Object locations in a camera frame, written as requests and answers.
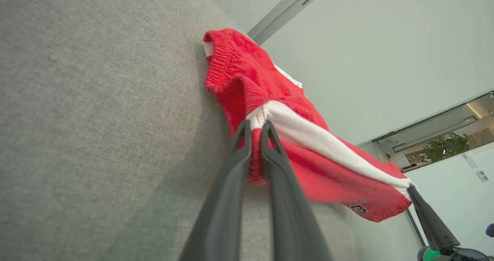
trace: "white stripe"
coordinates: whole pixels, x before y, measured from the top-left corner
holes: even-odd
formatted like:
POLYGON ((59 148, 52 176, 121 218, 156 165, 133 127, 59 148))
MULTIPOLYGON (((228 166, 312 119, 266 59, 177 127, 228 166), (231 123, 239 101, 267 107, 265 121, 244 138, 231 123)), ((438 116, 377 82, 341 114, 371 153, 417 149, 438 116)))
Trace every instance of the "white stripe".
POLYGON ((356 173, 381 181, 395 187, 410 200, 408 189, 414 185, 408 178, 396 178, 376 168, 353 152, 333 134, 309 122, 278 101, 269 101, 256 108, 246 117, 250 119, 250 128, 262 128, 270 120, 280 138, 297 146, 317 152, 328 159, 342 164, 356 173))
MULTIPOLYGON (((213 42, 205 42, 203 41, 204 52, 206 53, 206 57, 210 57, 215 53, 215 45, 213 42)), ((280 72, 283 76, 285 76, 288 80, 290 80, 294 85, 302 88, 302 83, 292 78, 287 72, 283 71, 280 67, 275 65, 275 68, 280 72)))

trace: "red garment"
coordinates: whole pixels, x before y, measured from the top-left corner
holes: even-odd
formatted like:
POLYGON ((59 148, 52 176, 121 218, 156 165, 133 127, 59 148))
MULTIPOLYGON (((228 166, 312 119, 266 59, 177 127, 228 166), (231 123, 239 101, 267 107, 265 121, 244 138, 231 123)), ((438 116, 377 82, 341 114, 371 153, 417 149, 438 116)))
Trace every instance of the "red garment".
POLYGON ((233 29, 207 32, 213 44, 206 87, 220 101, 233 135, 251 120, 249 183, 261 184, 261 128, 273 122, 310 201, 341 202, 379 222, 408 208, 413 185, 395 164, 381 163, 329 132, 303 90, 283 76, 268 54, 233 29))

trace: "gray fabric surface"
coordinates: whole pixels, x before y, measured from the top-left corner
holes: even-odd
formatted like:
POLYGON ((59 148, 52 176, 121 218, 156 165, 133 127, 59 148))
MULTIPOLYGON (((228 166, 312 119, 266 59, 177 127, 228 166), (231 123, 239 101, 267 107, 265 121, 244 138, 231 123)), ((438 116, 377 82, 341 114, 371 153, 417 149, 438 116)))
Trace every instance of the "gray fabric surface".
MULTIPOLYGON (((0 260, 175 260, 229 141, 204 87, 210 0, 0 0, 0 260)), ((269 260, 248 187, 243 260, 269 260)), ((342 206, 314 206, 355 260, 342 206)))

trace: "red fabric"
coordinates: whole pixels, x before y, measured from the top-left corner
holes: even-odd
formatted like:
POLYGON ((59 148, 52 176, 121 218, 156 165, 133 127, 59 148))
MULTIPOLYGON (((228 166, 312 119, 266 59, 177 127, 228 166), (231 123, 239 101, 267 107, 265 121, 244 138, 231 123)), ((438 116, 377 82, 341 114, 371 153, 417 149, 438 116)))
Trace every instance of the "red fabric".
MULTIPOLYGON (((247 114, 270 100, 284 103, 304 119, 328 131, 303 90, 278 72, 260 46, 233 29, 207 32, 204 41, 214 43, 206 87, 220 101, 232 135, 247 114)), ((261 129, 252 131, 252 141, 249 183, 260 184, 264 183, 261 129)), ((354 145, 343 142, 376 168, 405 178, 395 165, 381 163, 354 145)), ((341 202, 374 222, 397 215, 410 205, 410 201, 394 187, 355 173, 316 152, 284 140, 282 144, 310 201, 341 202)))

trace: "potted plant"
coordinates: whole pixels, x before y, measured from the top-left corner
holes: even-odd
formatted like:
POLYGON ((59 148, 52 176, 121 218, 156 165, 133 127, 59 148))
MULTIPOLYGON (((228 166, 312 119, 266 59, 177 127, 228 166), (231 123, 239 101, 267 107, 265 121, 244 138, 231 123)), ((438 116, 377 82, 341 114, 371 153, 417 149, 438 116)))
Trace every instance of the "potted plant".
POLYGON ((434 163, 466 152, 471 148, 472 145, 466 133, 460 136, 454 132, 450 132, 449 138, 441 136, 429 142, 429 145, 424 147, 424 153, 434 163))

